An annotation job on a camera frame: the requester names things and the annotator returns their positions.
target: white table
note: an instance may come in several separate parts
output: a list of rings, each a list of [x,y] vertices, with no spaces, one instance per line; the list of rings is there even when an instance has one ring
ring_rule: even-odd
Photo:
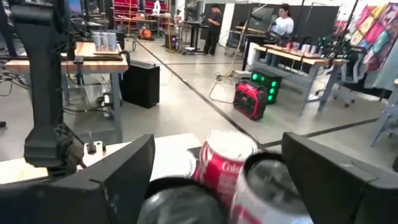
[[[90,166],[102,158],[116,152],[127,144],[129,144],[129,142],[106,146],[106,152],[104,153],[97,152],[95,155],[85,154],[83,161],[86,166]],[[168,149],[191,149],[200,146],[200,140],[192,133],[155,138],[156,151]],[[0,162],[0,184],[45,176],[47,176],[46,168],[35,168],[26,163],[24,158]]]

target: chair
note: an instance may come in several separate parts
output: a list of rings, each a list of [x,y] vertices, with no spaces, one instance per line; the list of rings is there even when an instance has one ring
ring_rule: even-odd
[[[241,21],[238,23],[238,26],[244,26],[245,22]],[[228,36],[228,40],[227,43],[225,45],[225,55],[228,55],[229,57],[234,56],[235,54],[235,50],[237,48],[241,48],[244,46],[244,41],[241,42],[241,44],[239,45],[239,40],[241,38],[241,33],[242,30],[241,29],[237,29],[235,28],[234,30],[230,30],[229,31],[229,36]]]
[[[345,102],[345,106],[349,107],[350,104],[355,103],[355,97],[352,94],[352,90],[348,90],[346,88],[342,88],[345,83],[358,83],[365,76],[366,68],[363,65],[363,59],[365,54],[359,54],[357,61],[354,65],[350,66],[350,62],[342,66],[341,73],[339,74],[338,81],[338,89],[333,91],[331,95],[334,99],[341,98]]]
[[[368,137],[368,146],[373,147],[382,132],[388,132],[390,136],[398,135],[398,79],[394,82],[394,89],[388,99],[388,104],[377,119],[375,127]]]

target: portable generator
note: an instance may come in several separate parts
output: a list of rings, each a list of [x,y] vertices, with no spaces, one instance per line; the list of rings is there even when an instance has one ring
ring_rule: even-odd
[[[266,110],[268,94],[257,83],[242,80],[236,84],[234,107],[253,121],[262,118]]]

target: computer monitor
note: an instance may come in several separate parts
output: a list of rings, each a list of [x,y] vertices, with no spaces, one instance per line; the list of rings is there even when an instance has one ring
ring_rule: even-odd
[[[80,0],[68,0],[70,13],[83,15],[83,9]]]
[[[252,15],[249,21],[249,28],[267,32],[268,27],[271,24],[271,17],[273,12],[273,8],[264,7],[262,9],[258,9],[258,7],[255,7],[252,10]]]

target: can lid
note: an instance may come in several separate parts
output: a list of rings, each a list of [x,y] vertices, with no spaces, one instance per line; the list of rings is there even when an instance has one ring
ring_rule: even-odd
[[[232,130],[212,130],[207,138],[211,150],[234,161],[244,161],[257,153],[257,144],[247,135]]]
[[[191,177],[196,168],[195,156],[188,150],[164,149],[155,152],[150,180],[163,177]]]

